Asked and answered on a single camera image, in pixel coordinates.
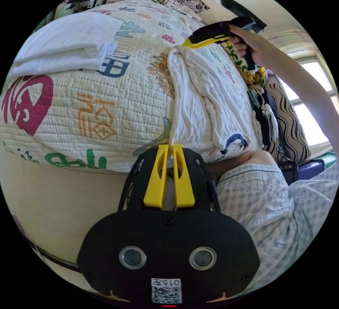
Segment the camera lens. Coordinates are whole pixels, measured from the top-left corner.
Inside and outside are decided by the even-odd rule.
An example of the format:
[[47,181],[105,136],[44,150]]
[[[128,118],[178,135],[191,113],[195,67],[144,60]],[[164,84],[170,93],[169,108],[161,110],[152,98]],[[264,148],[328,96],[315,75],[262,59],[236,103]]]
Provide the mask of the camera lens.
[[146,263],[145,253],[136,246],[127,246],[119,253],[120,263],[128,269],[139,269]]
[[189,262],[196,270],[207,270],[215,264],[216,253],[213,249],[203,246],[192,251]]

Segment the striped pillow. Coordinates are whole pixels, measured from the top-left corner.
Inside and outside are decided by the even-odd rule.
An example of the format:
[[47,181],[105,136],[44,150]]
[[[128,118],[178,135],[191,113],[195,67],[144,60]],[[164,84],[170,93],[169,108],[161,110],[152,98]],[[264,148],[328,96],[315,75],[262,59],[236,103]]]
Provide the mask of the striped pillow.
[[268,151],[278,163],[283,161],[285,155],[300,164],[311,156],[311,151],[298,116],[284,87],[275,75],[268,76],[266,89],[277,105],[278,125],[283,143],[277,139],[274,143],[265,146],[264,150]]

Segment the pillow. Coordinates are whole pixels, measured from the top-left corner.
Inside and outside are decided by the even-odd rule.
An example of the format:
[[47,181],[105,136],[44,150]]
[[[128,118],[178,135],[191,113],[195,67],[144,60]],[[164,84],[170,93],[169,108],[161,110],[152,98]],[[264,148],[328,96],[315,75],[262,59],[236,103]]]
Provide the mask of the pillow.
[[168,0],[165,5],[186,6],[196,14],[209,10],[209,6],[201,0]]
[[264,150],[268,151],[277,163],[282,163],[285,156],[300,164],[311,156],[311,151],[298,116],[284,87],[275,75],[268,76],[266,89],[277,105],[278,125],[283,143],[277,139],[274,143],[265,146]]

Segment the plaid shirt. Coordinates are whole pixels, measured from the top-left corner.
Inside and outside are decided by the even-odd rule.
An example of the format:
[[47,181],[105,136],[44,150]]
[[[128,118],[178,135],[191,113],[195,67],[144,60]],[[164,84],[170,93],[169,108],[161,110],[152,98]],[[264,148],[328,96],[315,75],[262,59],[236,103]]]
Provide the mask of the plaid shirt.
[[257,290],[283,274],[318,234],[339,185],[339,163],[287,186],[278,167],[244,164],[217,186],[221,211],[251,234],[261,265],[239,294]]

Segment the qr code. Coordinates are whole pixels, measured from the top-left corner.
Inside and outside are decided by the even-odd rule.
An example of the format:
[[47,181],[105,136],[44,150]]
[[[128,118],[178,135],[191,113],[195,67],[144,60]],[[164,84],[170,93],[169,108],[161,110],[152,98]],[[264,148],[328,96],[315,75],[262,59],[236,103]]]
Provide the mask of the qr code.
[[152,287],[152,302],[163,304],[182,303],[181,287]]

